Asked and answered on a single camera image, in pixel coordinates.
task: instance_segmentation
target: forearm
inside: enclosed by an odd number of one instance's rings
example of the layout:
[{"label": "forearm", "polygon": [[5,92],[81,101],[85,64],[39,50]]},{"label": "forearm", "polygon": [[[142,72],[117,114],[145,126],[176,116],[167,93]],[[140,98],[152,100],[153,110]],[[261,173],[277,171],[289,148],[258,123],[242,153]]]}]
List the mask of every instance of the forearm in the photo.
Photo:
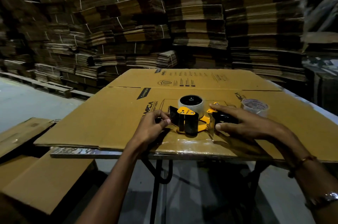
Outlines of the forearm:
[{"label": "forearm", "polygon": [[137,156],[136,146],[125,148],[111,173],[77,220],[77,224],[117,223]]},{"label": "forearm", "polygon": [[[280,150],[289,166],[294,167],[297,162],[311,154],[296,137],[289,141],[291,143]],[[303,162],[294,175],[307,200],[338,192],[338,180],[317,160]],[[317,224],[338,223],[338,202],[313,209],[311,213]]]}]

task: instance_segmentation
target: left hand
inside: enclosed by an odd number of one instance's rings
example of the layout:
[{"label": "left hand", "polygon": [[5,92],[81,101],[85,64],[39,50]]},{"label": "left hand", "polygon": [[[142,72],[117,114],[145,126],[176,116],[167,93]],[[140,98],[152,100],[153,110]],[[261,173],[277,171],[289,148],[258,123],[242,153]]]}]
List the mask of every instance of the left hand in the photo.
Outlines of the left hand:
[{"label": "left hand", "polygon": [[[156,124],[155,119],[158,117],[161,117],[162,120]],[[140,153],[144,152],[148,145],[156,140],[163,128],[167,127],[170,123],[171,121],[168,113],[165,113],[162,110],[148,112],[142,117],[128,146],[135,146],[140,150]]]}]

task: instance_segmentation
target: right hand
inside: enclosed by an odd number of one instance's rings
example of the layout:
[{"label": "right hand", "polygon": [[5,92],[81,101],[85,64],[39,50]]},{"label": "right hand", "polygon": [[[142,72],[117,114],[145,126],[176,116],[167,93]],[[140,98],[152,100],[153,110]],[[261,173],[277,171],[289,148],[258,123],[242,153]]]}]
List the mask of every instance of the right hand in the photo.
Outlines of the right hand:
[{"label": "right hand", "polygon": [[303,151],[303,149],[305,149],[292,131],[271,119],[261,117],[241,108],[225,107],[214,104],[210,104],[210,107],[230,114],[239,120],[239,124],[216,124],[215,129],[218,131],[227,132],[232,137],[240,137],[248,140],[268,140],[275,146],[286,146],[291,150],[294,148],[301,148]]}]

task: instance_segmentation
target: box flap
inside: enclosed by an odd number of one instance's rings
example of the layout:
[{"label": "box flap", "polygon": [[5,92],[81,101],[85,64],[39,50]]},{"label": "box flap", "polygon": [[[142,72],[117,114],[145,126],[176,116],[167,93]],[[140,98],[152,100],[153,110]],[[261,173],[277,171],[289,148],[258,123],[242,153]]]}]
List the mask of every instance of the box flap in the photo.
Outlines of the box flap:
[{"label": "box flap", "polygon": [[21,155],[0,164],[0,190],[37,160],[38,158],[32,156]]},{"label": "box flap", "polygon": [[50,151],[4,187],[2,192],[51,214],[93,160],[51,158],[49,154]]},{"label": "box flap", "polygon": [[[133,136],[141,117],[155,109],[167,112],[169,106],[178,107],[178,99],[187,94],[199,95],[208,103],[241,106],[244,98],[254,98],[270,107],[268,117],[289,127],[322,161],[338,161],[338,126],[320,113],[286,93],[279,91],[241,90],[176,90],[148,88],[106,87],[35,141],[38,145],[82,146],[123,150]],[[282,159],[270,143],[259,141],[247,144],[230,137],[209,139],[206,132],[197,137],[178,134],[174,126],[157,152],[173,154],[203,154],[243,157],[248,159]]]},{"label": "box flap", "polygon": [[271,82],[241,69],[130,69],[108,85],[116,86],[281,91]]},{"label": "box flap", "polygon": [[0,157],[52,126],[50,119],[32,117],[0,133]]}]

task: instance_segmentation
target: finger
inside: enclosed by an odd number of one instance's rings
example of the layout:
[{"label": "finger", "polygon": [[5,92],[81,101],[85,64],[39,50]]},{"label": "finger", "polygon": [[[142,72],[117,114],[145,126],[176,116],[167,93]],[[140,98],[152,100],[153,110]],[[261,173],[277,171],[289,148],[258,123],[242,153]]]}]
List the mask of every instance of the finger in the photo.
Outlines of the finger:
[{"label": "finger", "polygon": [[154,119],[161,117],[163,120],[169,119],[169,113],[165,113],[162,110],[158,109],[153,112]]},{"label": "finger", "polygon": [[239,124],[233,123],[218,123],[215,125],[215,129],[217,131],[227,132],[227,133],[235,133],[239,134]]},{"label": "finger", "polygon": [[232,115],[234,118],[239,119],[239,109],[238,108],[233,108],[233,107],[226,107],[226,106],[222,106],[222,105],[215,105],[215,104],[210,104],[210,107],[212,107],[213,109],[222,111],[224,113],[230,114]]},{"label": "finger", "polygon": [[158,124],[155,124],[155,132],[157,133],[157,136],[160,134],[160,132],[163,130],[163,128],[167,127],[169,124],[171,124],[170,119],[165,119],[159,122]]}]

